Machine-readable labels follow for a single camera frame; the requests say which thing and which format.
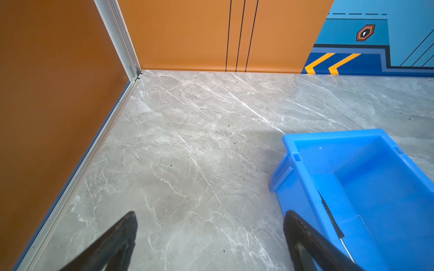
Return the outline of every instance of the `orange panel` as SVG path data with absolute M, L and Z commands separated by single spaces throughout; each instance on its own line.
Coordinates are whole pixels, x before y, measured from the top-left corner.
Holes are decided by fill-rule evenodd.
M 225 70 L 230 0 L 118 2 L 142 69 Z
M 93 1 L 0 1 L 0 270 L 11 270 L 128 77 Z
M 245 0 L 232 0 L 230 9 L 230 28 L 227 41 L 227 68 L 228 72 L 237 69 L 238 52 L 240 50 L 241 26 L 245 26 L 243 14 L 245 12 Z
M 301 73 L 332 4 L 259 1 L 247 71 Z
M 240 39 L 240 52 L 238 54 L 237 72 L 245 72 L 247 65 L 247 57 L 249 55 L 250 42 L 252 40 L 253 22 L 256 15 L 256 7 L 259 0 L 246 0 L 246 8 L 244 11 L 243 31 Z

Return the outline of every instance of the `floor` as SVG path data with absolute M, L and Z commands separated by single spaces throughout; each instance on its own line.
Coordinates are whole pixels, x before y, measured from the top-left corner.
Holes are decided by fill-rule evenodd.
M 126 212 L 136 270 L 293 270 L 270 175 L 282 135 L 384 129 L 434 180 L 434 79 L 143 71 L 36 270 Z

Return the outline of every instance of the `yellow chevron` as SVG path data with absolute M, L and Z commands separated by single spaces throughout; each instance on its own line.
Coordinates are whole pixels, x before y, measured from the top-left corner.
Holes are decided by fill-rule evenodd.
M 351 60 L 355 59 L 359 55 L 361 55 L 361 54 L 350 54 L 349 56 L 347 56 L 346 58 L 342 59 L 341 61 L 339 61 L 335 65 L 331 66 L 329 68 L 330 74 L 331 75 L 339 75 L 338 68 L 340 66 L 344 65 L 345 63 L 350 62 Z
M 316 65 L 323 62 L 324 60 L 326 60 L 327 58 L 329 58 L 330 56 L 332 56 L 334 54 L 335 53 L 326 53 L 325 55 L 323 55 L 319 59 L 315 60 L 314 62 L 310 63 L 309 65 L 307 65 L 304 68 L 306 69 L 308 74 L 316 74 L 315 71 L 313 70 L 313 67 L 315 67 Z

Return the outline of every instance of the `diagonal black line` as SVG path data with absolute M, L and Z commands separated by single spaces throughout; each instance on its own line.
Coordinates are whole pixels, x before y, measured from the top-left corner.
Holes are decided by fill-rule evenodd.
M 243 17 L 241 18 L 240 41 L 238 42 L 237 65 L 235 66 L 235 71 L 237 71 L 237 68 L 238 68 L 238 57 L 240 56 L 241 33 L 243 32 L 243 20 L 244 20 L 244 9 L 245 8 L 246 8 L 246 0 L 244 0 Z
M 244 72 L 247 72 L 247 64 L 249 63 L 250 47 L 252 47 L 253 30 L 255 29 L 255 21 L 256 21 L 256 13 L 258 12 L 258 4 L 259 4 L 259 0 L 256 2 L 255 18 L 253 19 L 253 27 L 252 27 L 252 36 L 250 37 L 249 52 L 247 53 L 247 61 L 246 61 L 246 70 Z
M 426 51 L 425 51 L 421 56 L 419 56 L 419 58 L 416 60 L 416 62 L 418 62 L 418 61 L 421 59 L 421 57 L 424 56 L 424 54 L 425 54 L 426 52 L 428 52 L 429 49 L 431 49 L 431 47 L 432 47 L 433 45 L 434 45 L 434 43 L 431 44 L 431 46 L 430 46 L 430 47 L 429 47 L 429 48 L 428 48 L 428 49 L 427 49 L 427 50 L 426 50 Z
M 401 65 L 399 65 L 400 67 L 407 61 L 407 59 L 419 48 L 419 46 L 421 46 L 421 44 L 422 43 L 424 43 L 424 41 L 431 35 L 431 33 L 429 33 L 428 34 L 428 36 L 424 39 L 424 40 L 422 40 L 422 42 L 416 47 L 416 49 L 414 49 L 414 51 L 413 52 L 411 52 L 411 54 L 404 60 L 404 62 L 401 64 Z
M 224 68 L 224 71 L 227 72 L 227 55 L 229 53 L 229 32 L 230 32 L 230 13 L 232 11 L 232 0 L 230 0 L 230 7 L 229 7 L 229 26 L 227 28 L 227 48 L 226 48 L 226 67 Z
M 428 63 L 428 61 L 430 61 L 431 60 L 431 58 L 433 58 L 433 56 L 432 57 L 430 57 L 430 59 L 428 59 L 423 65 L 422 65 L 422 67 L 423 66 L 425 66 L 425 64 L 427 64 Z

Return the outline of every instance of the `blue container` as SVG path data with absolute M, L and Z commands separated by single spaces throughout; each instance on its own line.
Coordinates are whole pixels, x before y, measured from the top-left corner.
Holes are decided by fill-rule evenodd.
M 434 183 L 381 129 L 283 137 L 270 190 L 367 271 L 434 270 Z

